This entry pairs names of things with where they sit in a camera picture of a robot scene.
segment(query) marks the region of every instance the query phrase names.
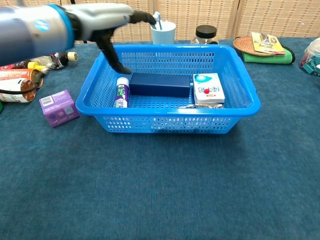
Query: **toothpaste tube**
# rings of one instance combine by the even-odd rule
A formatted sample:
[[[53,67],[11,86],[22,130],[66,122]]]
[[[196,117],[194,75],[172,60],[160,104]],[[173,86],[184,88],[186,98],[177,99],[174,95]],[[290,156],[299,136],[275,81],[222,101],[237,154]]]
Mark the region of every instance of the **toothpaste tube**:
[[[116,81],[115,108],[127,108],[129,102],[129,80],[119,77]]]

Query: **green cloth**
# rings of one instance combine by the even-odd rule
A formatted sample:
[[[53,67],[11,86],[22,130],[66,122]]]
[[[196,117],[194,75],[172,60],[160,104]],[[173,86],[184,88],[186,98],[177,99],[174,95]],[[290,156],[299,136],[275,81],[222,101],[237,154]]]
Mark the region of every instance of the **green cloth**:
[[[292,53],[284,49],[285,55],[276,56],[256,56],[242,52],[243,60],[246,63],[261,63],[261,64],[291,64],[293,62]]]

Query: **blue carpet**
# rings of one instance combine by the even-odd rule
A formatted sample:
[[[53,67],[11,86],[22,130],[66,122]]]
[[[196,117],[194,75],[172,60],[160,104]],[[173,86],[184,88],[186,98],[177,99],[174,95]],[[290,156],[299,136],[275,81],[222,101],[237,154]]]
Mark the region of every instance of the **blue carpet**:
[[[82,115],[51,128],[39,98],[75,100],[99,49],[0,114],[2,240],[320,239],[320,77],[246,63],[262,107],[226,135],[111,134]],[[231,45],[231,40],[222,41]]]

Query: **yellow cap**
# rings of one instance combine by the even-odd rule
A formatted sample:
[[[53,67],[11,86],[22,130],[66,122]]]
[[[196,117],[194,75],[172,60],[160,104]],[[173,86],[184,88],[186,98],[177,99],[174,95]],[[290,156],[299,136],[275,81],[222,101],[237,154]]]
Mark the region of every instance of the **yellow cap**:
[[[35,61],[31,61],[28,63],[28,69],[37,69],[37,70],[41,71],[45,67],[46,66],[41,66],[41,65],[39,65],[39,63],[37,63]]]

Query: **purple box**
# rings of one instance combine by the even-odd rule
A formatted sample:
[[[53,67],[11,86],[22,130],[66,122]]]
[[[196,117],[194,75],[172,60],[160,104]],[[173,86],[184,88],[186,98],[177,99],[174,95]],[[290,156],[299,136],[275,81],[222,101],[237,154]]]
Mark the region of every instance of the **purple box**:
[[[39,102],[44,116],[53,128],[80,116],[68,90],[41,98]]]

